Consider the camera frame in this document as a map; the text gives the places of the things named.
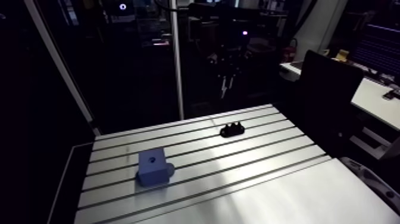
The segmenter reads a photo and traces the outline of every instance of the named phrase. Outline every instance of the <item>white pole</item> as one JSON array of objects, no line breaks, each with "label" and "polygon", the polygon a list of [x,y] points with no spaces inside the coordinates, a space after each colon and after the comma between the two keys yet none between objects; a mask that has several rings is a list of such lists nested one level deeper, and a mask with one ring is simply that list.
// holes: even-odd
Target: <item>white pole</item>
[{"label": "white pole", "polygon": [[[176,0],[170,0],[170,3],[172,9],[177,9]],[[173,37],[173,47],[174,47],[174,59],[175,59],[176,88],[178,93],[179,118],[183,120],[185,118],[185,114],[183,111],[182,78],[180,72],[180,54],[179,54],[180,52],[179,52],[177,12],[171,12],[171,23],[172,23],[172,37]]]},{"label": "white pole", "polygon": [[[50,53],[51,58],[53,59],[55,65],[57,66],[58,71],[60,72],[62,78],[65,81],[65,84],[67,84],[68,89],[70,90],[73,98],[75,99],[75,102],[78,104],[78,107],[80,111],[82,112],[83,116],[85,117],[86,121],[91,124],[93,121],[92,114],[90,113],[88,107],[86,106],[82,96],[79,94],[78,89],[75,86],[75,83],[73,82],[67,68],[64,65],[64,62],[62,61],[51,37],[49,32],[47,31],[47,28],[45,26],[45,23],[42,20],[42,17],[39,14],[38,8],[36,8],[35,3],[33,0],[24,0],[26,7],[29,10],[30,16],[32,17],[33,21],[35,22],[36,28],[39,31],[46,47],[47,50]],[[100,131],[97,127],[91,127],[93,133],[95,136],[100,135]]]}]

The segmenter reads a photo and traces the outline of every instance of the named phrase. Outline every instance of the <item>table surface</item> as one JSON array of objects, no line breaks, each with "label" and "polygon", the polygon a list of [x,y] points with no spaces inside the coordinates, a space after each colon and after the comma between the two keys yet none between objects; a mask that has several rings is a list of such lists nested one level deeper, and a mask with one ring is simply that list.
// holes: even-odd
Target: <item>table surface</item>
[{"label": "table surface", "polygon": [[[243,135],[218,135],[236,121]],[[175,174],[142,188],[138,152],[156,147]],[[400,222],[272,105],[97,137],[86,174],[75,224]]]},{"label": "table surface", "polygon": [[[301,69],[290,63],[283,63],[281,66],[297,75],[301,74]],[[400,130],[400,99],[386,100],[382,98],[390,90],[390,87],[363,78],[351,102],[394,129]]]}]

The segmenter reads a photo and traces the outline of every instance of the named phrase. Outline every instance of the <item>cable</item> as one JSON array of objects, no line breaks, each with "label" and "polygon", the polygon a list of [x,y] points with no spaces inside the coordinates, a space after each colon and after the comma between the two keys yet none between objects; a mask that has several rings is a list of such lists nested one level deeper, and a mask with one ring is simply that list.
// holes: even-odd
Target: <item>cable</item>
[{"label": "cable", "polygon": [[303,26],[303,24],[305,23],[306,19],[308,18],[308,16],[311,14],[311,11],[314,9],[314,6],[316,5],[318,0],[312,0],[312,2],[310,2],[307,10],[304,12],[303,16],[300,18],[299,23],[295,26],[295,28],[293,29],[293,32],[291,35],[289,35],[286,39],[286,43],[285,46],[290,44],[290,42],[292,41],[292,39],[295,37],[295,35],[297,34],[297,32],[300,30],[300,28]]},{"label": "cable", "polygon": [[174,9],[174,8],[165,7],[165,6],[163,6],[158,0],[154,0],[154,3],[155,3],[158,7],[162,8],[162,9],[168,11],[168,12],[177,12],[177,13],[181,13],[181,12],[186,12],[187,10],[189,10],[188,8]]}]

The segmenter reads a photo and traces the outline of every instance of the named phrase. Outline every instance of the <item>black chair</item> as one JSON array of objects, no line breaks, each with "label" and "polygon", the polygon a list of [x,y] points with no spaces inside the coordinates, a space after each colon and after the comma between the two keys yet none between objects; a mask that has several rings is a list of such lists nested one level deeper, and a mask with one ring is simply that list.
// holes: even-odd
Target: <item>black chair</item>
[{"label": "black chair", "polygon": [[341,147],[361,128],[351,99],[363,77],[359,68],[308,51],[291,106],[296,125],[322,147]]}]

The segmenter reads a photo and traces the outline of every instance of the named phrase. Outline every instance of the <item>computer screen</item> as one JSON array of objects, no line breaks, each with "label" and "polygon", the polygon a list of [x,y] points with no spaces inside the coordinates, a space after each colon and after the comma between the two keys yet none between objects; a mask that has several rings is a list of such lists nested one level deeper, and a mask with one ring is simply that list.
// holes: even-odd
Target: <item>computer screen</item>
[{"label": "computer screen", "polygon": [[368,24],[348,59],[400,79],[400,30]]}]

